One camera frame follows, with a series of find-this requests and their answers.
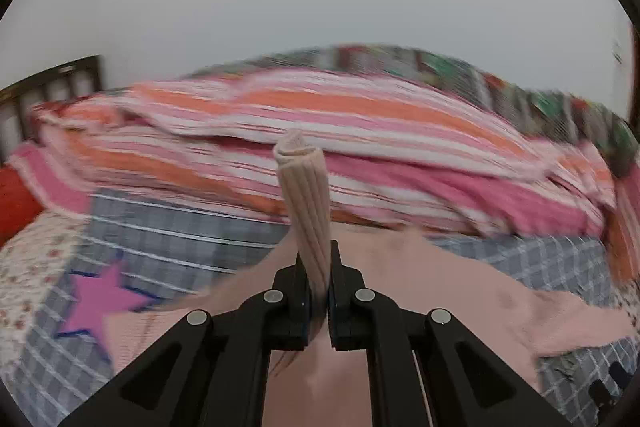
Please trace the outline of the grey checked star bedsheet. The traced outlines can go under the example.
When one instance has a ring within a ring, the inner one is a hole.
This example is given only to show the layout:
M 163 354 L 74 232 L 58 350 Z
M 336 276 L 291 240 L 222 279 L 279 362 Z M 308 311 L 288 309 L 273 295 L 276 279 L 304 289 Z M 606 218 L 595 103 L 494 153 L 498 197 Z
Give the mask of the grey checked star bedsheet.
M 112 375 L 90 336 L 58 335 L 73 301 L 70 272 L 96 274 L 121 257 L 125 285 L 174 299 L 259 262 L 286 231 L 278 222 L 227 217 L 114 191 L 96 194 L 91 211 L 73 256 L 36 312 L 12 377 L 1 377 L 34 426 L 58 425 Z M 614 286 L 604 245 L 591 237 L 447 236 L 437 245 L 487 262 L 531 288 L 571 291 L 592 305 L 639 311 L 634 286 Z

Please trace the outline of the dark wooden headboard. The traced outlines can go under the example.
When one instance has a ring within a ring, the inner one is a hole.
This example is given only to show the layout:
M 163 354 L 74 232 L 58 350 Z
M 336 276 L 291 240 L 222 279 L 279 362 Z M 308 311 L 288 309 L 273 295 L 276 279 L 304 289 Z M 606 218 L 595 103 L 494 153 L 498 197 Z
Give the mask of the dark wooden headboard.
M 32 112 L 46 102 L 67 102 L 103 90 L 102 56 L 90 55 L 37 72 L 1 89 L 1 166 L 19 145 L 35 138 Z

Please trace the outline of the red pillow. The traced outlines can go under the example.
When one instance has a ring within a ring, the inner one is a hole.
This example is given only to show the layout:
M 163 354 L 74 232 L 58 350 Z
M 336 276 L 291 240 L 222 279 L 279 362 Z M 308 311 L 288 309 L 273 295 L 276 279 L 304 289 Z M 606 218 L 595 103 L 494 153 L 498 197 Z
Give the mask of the red pillow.
M 3 167 L 0 174 L 0 246 L 34 221 L 43 207 L 18 172 Z

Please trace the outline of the pink knitted sweater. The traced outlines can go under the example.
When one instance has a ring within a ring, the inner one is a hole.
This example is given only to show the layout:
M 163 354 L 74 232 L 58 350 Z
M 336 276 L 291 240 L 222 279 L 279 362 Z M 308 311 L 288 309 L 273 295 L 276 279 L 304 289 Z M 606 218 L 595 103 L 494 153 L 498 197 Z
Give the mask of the pink knitted sweater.
M 444 251 L 417 229 L 398 231 L 339 225 L 329 219 L 326 158 L 298 132 L 273 149 L 292 231 L 262 262 L 202 295 L 146 312 L 105 317 L 106 347 L 116 371 L 134 361 L 186 312 L 226 312 L 260 291 L 277 269 L 295 259 L 310 273 L 315 303 L 328 295 L 330 251 L 337 243 L 346 265 L 359 269 L 378 296 L 401 308 L 445 309 L 461 321 L 528 387 L 538 390 L 540 358 L 594 348 L 629 337 L 620 309 L 591 306 L 569 291 L 535 291 L 485 262 Z M 278 353 L 271 365 L 264 422 L 268 426 L 367 426 L 371 421 L 366 358 L 331 348 L 328 328 L 311 322 L 302 352 Z

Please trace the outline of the pink orange striped duvet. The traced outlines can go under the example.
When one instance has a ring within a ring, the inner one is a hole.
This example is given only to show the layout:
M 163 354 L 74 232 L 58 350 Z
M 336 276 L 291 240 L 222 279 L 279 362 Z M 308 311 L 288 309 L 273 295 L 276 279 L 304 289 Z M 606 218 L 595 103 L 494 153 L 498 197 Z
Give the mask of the pink orange striped duvet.
M 388 76 L 303 68 L 145 81 L 32 109 L 10 164 L 48 208 L 85 215 L 121 187 L 234 215 L 281 216 L 274 144 L 320 148 L 337 221 L 432 233 L 578 234 L 639 274 L 639 161 L 556 142 L 457 96 Z

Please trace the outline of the multicolour patterned blanket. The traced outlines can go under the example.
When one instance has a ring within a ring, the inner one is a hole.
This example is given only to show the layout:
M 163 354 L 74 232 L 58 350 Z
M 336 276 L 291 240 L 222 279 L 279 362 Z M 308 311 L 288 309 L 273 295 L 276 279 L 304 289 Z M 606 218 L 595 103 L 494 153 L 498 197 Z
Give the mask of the multicolour patterned blanket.
M 634 165 L 639 142 L 626 121 L 600 103 L 558 90 L 527 90 L 442 54 L 378 44 L 320 46 L 201 68 L 190 75 L 239 76 L 268 68 L 307 67 L 352 75 L 391 75 L 462 98 L 529 138 L 592 143 L 614 176 Z

